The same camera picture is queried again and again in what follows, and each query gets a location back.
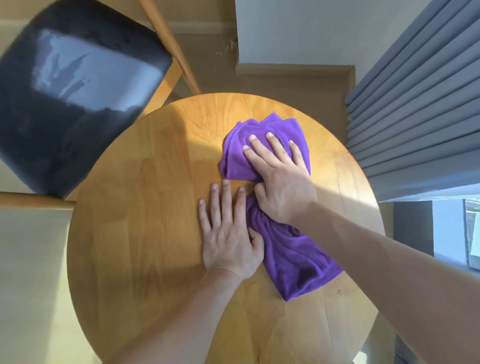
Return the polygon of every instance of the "wooden tabletop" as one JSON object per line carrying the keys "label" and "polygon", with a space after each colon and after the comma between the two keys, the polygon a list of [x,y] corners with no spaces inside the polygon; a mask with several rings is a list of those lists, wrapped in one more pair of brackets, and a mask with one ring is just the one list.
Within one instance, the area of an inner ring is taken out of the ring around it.
{"label": "wooden tabletop", "polygon": [[[219,183],[222,143],[238,121],[295,118],[310,149],[319,199],[384,233],[372,190],[322,125],[253,95],[183,99],[138,120],[82,184],[70,225],[69,285],[80,325],[100,358],[171,314],[200,281],[197,202]],[[252,190],[249,182],[233,182]],[[351,363],[377,310],[346,274],[285,303],[263,265],[244,281],[216,330],[207,363]]]}

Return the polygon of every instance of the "person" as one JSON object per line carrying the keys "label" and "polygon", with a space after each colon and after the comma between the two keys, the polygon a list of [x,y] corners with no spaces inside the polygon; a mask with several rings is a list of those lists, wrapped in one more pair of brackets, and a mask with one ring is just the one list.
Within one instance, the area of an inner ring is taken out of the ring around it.
{"label": "person", "polygon": [[[292,225],[336,260],[428,363],[480,363],[480,281],[424,253],[345,219],[317,201],[299,148],[290,159],[278,139],[269,151],[254,135],[244,154],[264,182],[255,185],[260,208]],[[242,280],[264,257],[262,236],[245,221],[245,191],[232,213],[229,181],[211,188],[198,212],[206,273],[193,296],[169,321],[159,320],[122,348],[109,364],[204,363],[222,313]]]}

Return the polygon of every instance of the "finger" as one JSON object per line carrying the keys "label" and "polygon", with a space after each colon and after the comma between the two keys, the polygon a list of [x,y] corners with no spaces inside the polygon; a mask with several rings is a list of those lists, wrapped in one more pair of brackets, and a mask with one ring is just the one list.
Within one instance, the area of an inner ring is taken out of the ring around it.
{"label": "finger", "polygon": [[252,228],[248,228],[248,233],[252,237],[252,247],[255,255],[259,258],[260,261],[264,259],[265,254],[265,243],[262,235],[256,232]]}
{"label": "finger", "polygon": [[260,208],[261,208],[263,202],[267,198],[265,183],[264,182],[257,183],[253,190],[255,191],[255,196],[257,197],[258,204],[260,205]]}
{"label": "finger", "polygon": [[257,153],[255,153],[253,149],[250,149],[249,146],[243,146],[242,148],[245,157],[265,179],[267,174],[272,170],[272,167],[270,167],[267,162],[265,162]]}
{"label": "finger", "polygon": [[246,208],[247,194],[243,187],[239,187],[237,192],[237,202],[235,204],[235,224],[245,224],[246,222]]}
{"label": "finger", "polygon": [[294,163],[306,170],[308,172],[307,166],[305,165],[305,161],[303,160],[303,156],[301,155],[300,148],[296,145],[293,141],[289,140],[288,145],[290,146],[290,150],[292,151],[293,161]]}
{"label": "finger", "polygon": [[293,165],[293,161],[291,160],[290,156],[288,155],[287,151],[283,147],[282,143],[278,140],[278,138],[273,135],[271,132],[266,134],[266,138],[270,145],[272,146],[273,151],[275,152],[276,157],[285,164]]}
{"label": "finger", "polygon": [[266,146],[264,146],[255,135],[250,135],[248,140],[250,140],[250,144],[255,152],[260,156],[260,158],[267,162],[270,167],[275,168],[282,165],[282,162],[275,156],[275,154],[273,154]]}
{"label": "finger", "polygon": [[232,223],[232,190],[228,180],[222,182],[222,222]]}
{"label": "finger", "polygon": [[220,199],[218,197],[218,185],[212,184],[210,193],[210,214],[212,215],[212,228],[219,228],[222,224],[222,216],[220,213]]}
{"label": "finger", "polygon": [[198,202],[198,217],[200,218],[200,226],[204,234],[210,232],[212,227],[210,226],[210,221],[208,221],[207,209],[205,207],[205,201],[200,200]]}

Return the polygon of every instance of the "cloth fold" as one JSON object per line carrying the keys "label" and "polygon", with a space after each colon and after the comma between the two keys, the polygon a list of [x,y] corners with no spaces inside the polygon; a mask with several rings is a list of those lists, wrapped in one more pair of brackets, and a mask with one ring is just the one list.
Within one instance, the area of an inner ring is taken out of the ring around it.
{"label": "cloth fold", "polygon": [[[295,119],[281,119],[273,113],[261,122],[239,122],[225,138],[220,171],[229,180],[261,182],[262,177],[245,158],[243,145],[251,134],[271,151],[266,133],[272,132],[292,157],[288,141],[299,146],[310,173],[308,145]],[[314,291],[343,270],[310,238],[290,225],[270,219],[259,207],[255,193],[247,197],[247,225],[261,233],[265,241],[265,268],[285,301]]]}

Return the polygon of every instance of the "floor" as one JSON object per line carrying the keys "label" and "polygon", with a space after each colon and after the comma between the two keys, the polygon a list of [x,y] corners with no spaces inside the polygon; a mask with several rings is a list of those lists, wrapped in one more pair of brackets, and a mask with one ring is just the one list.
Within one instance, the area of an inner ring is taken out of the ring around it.
{"label": "floor", "polygon": [[[1,33],[0,53],[14,35]],[[228,35],[177,35],[204,93],[239,92],[269,97],[306,113],[343,143],[347,115],[343,77],[237,76],[237,45]],[[190,96],[185,82],[168,102]],[[0,191],[29,189],[0,162]],[[382,207],[389,221],[388,206]],[[69,216],[0,210],[0,352],[9,363],[98,363],[69,301],[65,269]],[[381,316],[356,364],[387,363],[391,329]],[[25,352],[28,346],[32,355]]]}

